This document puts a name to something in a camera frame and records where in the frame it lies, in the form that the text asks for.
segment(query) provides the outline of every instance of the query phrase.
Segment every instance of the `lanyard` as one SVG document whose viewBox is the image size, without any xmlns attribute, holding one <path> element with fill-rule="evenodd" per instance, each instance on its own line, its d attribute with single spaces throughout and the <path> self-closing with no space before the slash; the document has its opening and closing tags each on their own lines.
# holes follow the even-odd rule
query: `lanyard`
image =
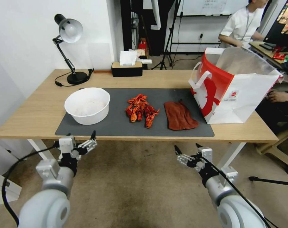
<svg viewBox="0 0 288 228">
<path fill-rule="evenodd" d="M 245 35 L 246 35 L 246 34 L 247 34 L 247 32 L 248 32 L 248 29 L 249 29 L 249 27 L 251 26 L 251 24 L 252 24 L 252 22 L 253 22 L 253 20 L 254 20 L 254 18 L 255 18 L 255 16 L 256 16 L 256 11 L 255 11 L 255 13 L 254 13 L 254 16 L 253 16 L 253 18 L 252 18 L 251 22 L 249 23 L 249 10 L 248 10 L 248 8 L 246 8 L 246 13 L 247 13 L 246 29 L 245 29 L 245 33 L 244 33 L 244 36 L 242 37 L 242 39 L 241 39 L 241 40 L 243 40 L 243 39 L 244 39 Z"/>
</svg>

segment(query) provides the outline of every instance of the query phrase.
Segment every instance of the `lamp shade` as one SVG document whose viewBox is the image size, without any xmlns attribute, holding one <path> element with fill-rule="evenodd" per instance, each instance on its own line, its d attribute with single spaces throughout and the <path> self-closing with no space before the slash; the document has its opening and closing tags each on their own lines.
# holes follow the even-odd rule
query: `lamp shade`
<svg viewBox="0 0 288 228">
<path fill-rule="evenodd" d="M 54 20 L 59 25 L 59 34 L 63 41 L 74 43 L 81 38 L 83 26 L 77 20 L 65 18 L 61 14 L 55 15 Z"/>
</svg>

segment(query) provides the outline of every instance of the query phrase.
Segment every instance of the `robotic hand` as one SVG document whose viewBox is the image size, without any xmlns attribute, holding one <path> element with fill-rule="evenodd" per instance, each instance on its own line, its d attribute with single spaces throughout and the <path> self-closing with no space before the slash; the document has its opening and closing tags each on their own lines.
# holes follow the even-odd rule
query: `robotic hand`
<svg viewBox="0 0 288 228">
<path fill-rule="evenodd" d="M 77 162 L 97 146 L 95 131 L 91 139 L 76 145 L 73 136 L 59 139 L 59 161 L 42 160 L 36 170 L 43 179 L 42 191 L 29 199 L 21 209 L 18 228 L 61 228 L 69 215 L 69 195 Z"/>
<path fill-rule="evenodd" d="M 175 145 L 177 160 L 195 170 L 202 177 L 202 183 L 207 188 L 212 204 L 218 212 L 223 228 L 265 228 L 265 220 L 261 210 L 247 200 L 256 211 L 232 187 L 238 172 L 232 167 L 219 170 L 212 164 L 213 150 L 197 144 L 198 153 L 194 156 L 182 154 Z"/>
</svg>

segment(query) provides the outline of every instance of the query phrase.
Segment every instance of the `red and white bag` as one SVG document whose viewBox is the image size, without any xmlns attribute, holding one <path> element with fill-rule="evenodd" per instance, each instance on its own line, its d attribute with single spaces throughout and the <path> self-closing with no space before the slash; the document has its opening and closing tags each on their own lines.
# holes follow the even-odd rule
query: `red and white bag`
<svg viewBox="0 0 288 228">
<path fill-rule="evenodd" d="M 246 122 L 275 82 L 283 79 L 264 59 L 237 47 L 207 48 L 194 70 L 188 82 L 208 124 Z"/>
</svg>

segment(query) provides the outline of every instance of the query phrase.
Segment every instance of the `lamp arm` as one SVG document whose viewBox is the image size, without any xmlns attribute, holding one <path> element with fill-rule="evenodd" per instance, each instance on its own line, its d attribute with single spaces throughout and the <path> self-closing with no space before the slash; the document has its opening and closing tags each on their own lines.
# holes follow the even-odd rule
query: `lamp arm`
<svg viewBox="0 0 288 228">
<path fill-rule="evenodd" d="M 72 64 L 72 62 L 71 62 L 69 59 L 66 58 L 66 56 L 64 55 L 62 49 L 60 48 L 59 44 L 60 44 L 61 42 L 63 42 L 63 40 L 60 40 L 59 38 L 60 38 L 60 35 L 58 35 L 56 38 L 52 39 L 52 41 L 53 41 L 53 43 L 56 45 L 56 47 L 58 48 L 58 50 L 60 51 L 60 53 L 62 54 L 62 56 L 63 56 L 66 64 L 67 64 L 68 67 L 70 68 L 72 74 L 75 75 L 75 71 L 74 71 L 75 67 L 74 67 L 74 65 Z"/>
</svg>

